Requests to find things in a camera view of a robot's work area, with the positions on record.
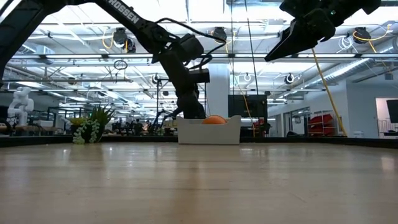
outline humanoid robot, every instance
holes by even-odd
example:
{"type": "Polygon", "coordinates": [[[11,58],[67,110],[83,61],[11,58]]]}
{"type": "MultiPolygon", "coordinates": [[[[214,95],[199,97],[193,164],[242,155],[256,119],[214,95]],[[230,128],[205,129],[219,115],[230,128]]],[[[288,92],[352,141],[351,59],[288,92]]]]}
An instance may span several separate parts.
{"type": "Polygon", "coordinates": [[[14,99],[8,107],[8,118],[9,123],[14,124],[16,122],[15,116],[18,115],[18,125],[27,124],[27,113],[32,112],[34,108],[34,101],[29,98],[31,89],[29,87],[18,87],[17,91],[14,92],[14,99]]]}

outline black screen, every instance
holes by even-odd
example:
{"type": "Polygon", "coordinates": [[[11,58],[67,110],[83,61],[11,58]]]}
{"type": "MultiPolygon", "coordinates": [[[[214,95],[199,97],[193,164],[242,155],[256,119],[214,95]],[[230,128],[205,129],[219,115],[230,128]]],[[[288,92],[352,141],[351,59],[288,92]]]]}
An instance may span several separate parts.
{"type": "MultiPolygon", "coordinates": [[[[252,118],[268,117],[267,96],[246,95],[245,97],[252,118]]],[[[228,95],[228,116],[232,117],[234,115],[240,115],[242,118],[250,117],[243,95],[228,95]]]]}
{"type": "Polygon", "coordinates": [[[387,100],[391,123],[398,123],[398,100],[387,100]]]}
{"type": "Polygon", "coordinates": [[[8,106],[0,106],[0,118],[7,119],[8,117],[8,106]]]}

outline wooden surface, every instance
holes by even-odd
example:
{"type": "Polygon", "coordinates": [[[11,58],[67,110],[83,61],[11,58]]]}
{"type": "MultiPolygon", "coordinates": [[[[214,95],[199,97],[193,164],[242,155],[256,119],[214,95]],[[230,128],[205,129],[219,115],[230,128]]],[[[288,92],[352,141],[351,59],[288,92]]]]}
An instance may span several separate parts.
{"type": "Polygon", "coordinates": [[[0,149],[0,223],[394,223],[398,151],[321,144],[0,149]]]}

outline white bin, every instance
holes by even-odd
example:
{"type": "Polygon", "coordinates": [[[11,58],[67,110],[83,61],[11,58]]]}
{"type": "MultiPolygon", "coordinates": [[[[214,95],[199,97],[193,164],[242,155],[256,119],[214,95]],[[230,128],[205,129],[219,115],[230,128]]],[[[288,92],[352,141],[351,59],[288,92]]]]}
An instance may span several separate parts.
{"type": "Polygon", "coordinates": [[[241,135],[241,117],[233,116],[226,124],[201,124],[202,119],[177,117],[179,144],[237,145],[241,135]]]}

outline column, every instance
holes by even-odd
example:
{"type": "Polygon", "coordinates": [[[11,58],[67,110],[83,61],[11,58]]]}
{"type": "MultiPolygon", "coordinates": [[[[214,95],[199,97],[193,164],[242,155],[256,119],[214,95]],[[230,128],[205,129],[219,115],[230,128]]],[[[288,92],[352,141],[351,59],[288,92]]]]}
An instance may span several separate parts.
{"type": "Polygon", "coordinates": [[[210,83],[207,83],[207,115],[228,117],[229,67],[228,64],[209,64],[210,83]]]}

